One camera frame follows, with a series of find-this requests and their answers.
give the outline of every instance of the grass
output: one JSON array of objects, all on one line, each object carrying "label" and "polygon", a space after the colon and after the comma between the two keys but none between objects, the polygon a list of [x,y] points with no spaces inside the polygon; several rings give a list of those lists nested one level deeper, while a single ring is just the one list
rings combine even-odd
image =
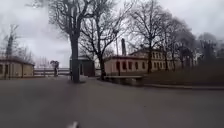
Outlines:
[{"label": "grass", "polygon": [[223,85],[224,86],[224,60],[206,62],[193,68],[177,71],[155,72],[147,76],[143,82],[146,84],[166,85]]}]

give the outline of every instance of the building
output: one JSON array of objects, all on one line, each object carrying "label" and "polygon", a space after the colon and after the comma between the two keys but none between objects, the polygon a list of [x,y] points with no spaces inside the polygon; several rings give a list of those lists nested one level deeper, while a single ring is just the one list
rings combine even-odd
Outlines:
[{"label": "building", "polygon": [[22,78],[34,75],[34,64],[25,62],[18,57],[0,58],[0,79]]},{"label": "building", "polygon": [[[134,75],[143,74],[148,70],[147,49],[142,49],[129,54],[128,56],[112,56],[105,58],[105,71],[107,75]],[[152,51],[152,71],[165,70],[165,57],[161,50]],[[173,62],[168,56],[168,69],[173,69]]]},{"label": "building", "polygon": [[[93,77],[95,76],[95,62],[86,56],[79,56],[79,73],[80,75]],[[70,57],[70,70],[72,69],[72,59]]]}]

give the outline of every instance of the roof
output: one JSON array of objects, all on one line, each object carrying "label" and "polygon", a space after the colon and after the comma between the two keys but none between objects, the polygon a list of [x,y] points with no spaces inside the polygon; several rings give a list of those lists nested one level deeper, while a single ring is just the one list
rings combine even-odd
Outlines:
[{"label": "roof", "polygon": [[[153,52],[162,52],[161,49],[153,49],[152,51]],[[134,55],[136,53],[147,53],[147,52],[148,52],[148,49],[147,48],[142,48],[142,49],[139,49],[139,50],[137,50],[135,52],[130,53],[129,55]]]},{"label": "roof", "polygon": [[136,57],[136,56],[110,56],[104,59],[104,61],[109,61],[111,59],[132,59],[132,60],[147,60],[144,57]]},{"label": "roof", "polygon": [[0,62],[17,62],[17,63],[21,63],[21,64],[26,64],[26,65],[32,65],[34,66],[35,64],[33,63],[30,63],[30,62],[27,62],[19,57],[16,57],[16,56],[11,56],[11,57],[4,57],[4,56],[1,56],[0,57]]}]

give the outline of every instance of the road marking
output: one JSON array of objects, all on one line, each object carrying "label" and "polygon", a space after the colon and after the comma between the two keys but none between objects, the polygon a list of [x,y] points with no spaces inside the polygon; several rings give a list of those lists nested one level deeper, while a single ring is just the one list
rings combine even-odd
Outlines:
[{"label": "road marking", "polygon": [[73,124],[69,125],[67,128],[78,128],[78,122],[73,122]]}]

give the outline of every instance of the lamp post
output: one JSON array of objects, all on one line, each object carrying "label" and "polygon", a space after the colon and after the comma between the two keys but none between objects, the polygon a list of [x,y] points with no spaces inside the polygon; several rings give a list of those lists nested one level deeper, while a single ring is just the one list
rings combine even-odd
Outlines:
[{"label": "lamp post", "polygon": [[[119,32],[119,30],[116,30],[116,29],[113,30],[113,34],[115,35],[115,38],[116,38],[117,62],[119,62],[119,59],[118,59],[118,43],[117,43],[117,34],[118,34],[118,32]],[[120,66],[120,63],[119,63],[118,76],[121,75],[120,68],[121,68],[121,66]]]}]

